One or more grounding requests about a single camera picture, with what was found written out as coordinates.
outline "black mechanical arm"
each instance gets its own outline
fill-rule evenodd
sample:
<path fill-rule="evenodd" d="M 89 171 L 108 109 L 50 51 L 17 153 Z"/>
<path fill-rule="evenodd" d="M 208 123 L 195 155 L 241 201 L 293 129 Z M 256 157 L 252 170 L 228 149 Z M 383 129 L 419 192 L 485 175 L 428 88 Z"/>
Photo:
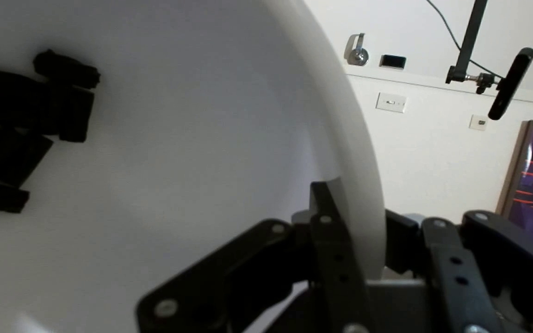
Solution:
<path fill-rule="evenodd" d="M 307 288 L 267 333 L 533 331 L 533 240 L 487 210 L 463 223 L 387 210 L 387 266 L 411 282 L 365 281 L 326 183 L 311 186 L 309 221 L 265 220 L 209 253 L 137 305 L 139 333 L 239 333 Z M 511 290 L 515 325 L 493 297 Z"/>

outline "power socket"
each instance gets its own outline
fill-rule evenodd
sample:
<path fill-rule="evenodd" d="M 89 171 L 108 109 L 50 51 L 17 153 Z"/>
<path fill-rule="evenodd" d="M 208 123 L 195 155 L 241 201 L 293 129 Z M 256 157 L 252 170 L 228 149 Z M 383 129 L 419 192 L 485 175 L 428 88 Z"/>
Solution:
<path fill-rule="evenodd" d="M 489 116 L 472 114 L 468 127 L 474 131 L 485 131 L 489 125 Z"/>

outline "screw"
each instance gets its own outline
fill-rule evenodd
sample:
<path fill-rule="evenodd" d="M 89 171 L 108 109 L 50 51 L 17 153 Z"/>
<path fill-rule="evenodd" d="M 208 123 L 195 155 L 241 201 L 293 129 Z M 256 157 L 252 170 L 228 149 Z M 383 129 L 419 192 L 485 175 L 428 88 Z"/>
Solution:
<path fill-rule="evenodd" d="M 370 333 L 370 331 L 361 323 L 348 323 L 344 325 L 343 333 Z"/>
<path fill-rule="evenodd" d="M 465 333 L 489 333 L 483 325 L 467 325 Z"/>
<path fill-rule="evenodd" d="M 322 216 L 320 216 L 320 221 L 322 221 L 322 223 L 332 223 L 332 221 L 333 221 L 333 218 L 332 218 L 332 216 L 328 216 L 328 214 L 322 214 Z"/>
<path fill-rule="evenodd" d="M 178 312 L 178 301 L 176 299 L 163 299 L 156 305 L 156 316 L 158 318 L 171 318 Z"/>
<path fill-rule="evenodd" d="M 433 223 L 435 223 L 437 227 L 446 227 L 446 225 L 448 225 L 444 220 L 433 220 Z"/>
<path fill-rule="evenodd" d="M 474 216 L 476 216 L 478 220 L 489 220 L 489 216 L 487 216 L 485 212 L 474 212 Z"/>
<path fill-rule="evenodd" d="M 272 233 L 285 233 L 285 225 L 282 223 L 272 225 Z"/>

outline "wall outlet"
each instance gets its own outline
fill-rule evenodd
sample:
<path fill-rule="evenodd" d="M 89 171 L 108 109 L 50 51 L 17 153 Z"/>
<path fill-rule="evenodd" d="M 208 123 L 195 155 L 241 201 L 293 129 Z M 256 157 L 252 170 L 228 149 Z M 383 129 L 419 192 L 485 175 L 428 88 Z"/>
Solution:
<path fill-rule="evenodd" d="M 393 112 L 404 112 L 404 109 L 407 107 L 407 97 L 380 92 L 376 107 Z"/>
<path fill-rule="evenodd" d="M 470 116 L 468 127 L 474 131 L 485 131 L 489 125 L 489 116 L 474 114 Z"/>

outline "black pole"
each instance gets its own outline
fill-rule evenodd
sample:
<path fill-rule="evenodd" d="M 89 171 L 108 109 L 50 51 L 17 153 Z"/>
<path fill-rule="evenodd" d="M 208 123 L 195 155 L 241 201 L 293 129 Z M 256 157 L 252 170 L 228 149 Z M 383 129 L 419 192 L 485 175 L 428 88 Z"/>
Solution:
<path fill-rule="evenodd" d="M 470 14 L 468 27 L 467 27 L 467 35 L 465 35 L 465 42 L 459 49 L 459 57 L 457 57 L 456 66 L 450 66 L 446 83 L 467 79 L 468 62 L 472 57 L 478 31 L 480 31 L 481 22 L 483 22 L 485 7 L 487 7 L 487 0 L 476 0 L 474 1 L 472 14 Z"/>

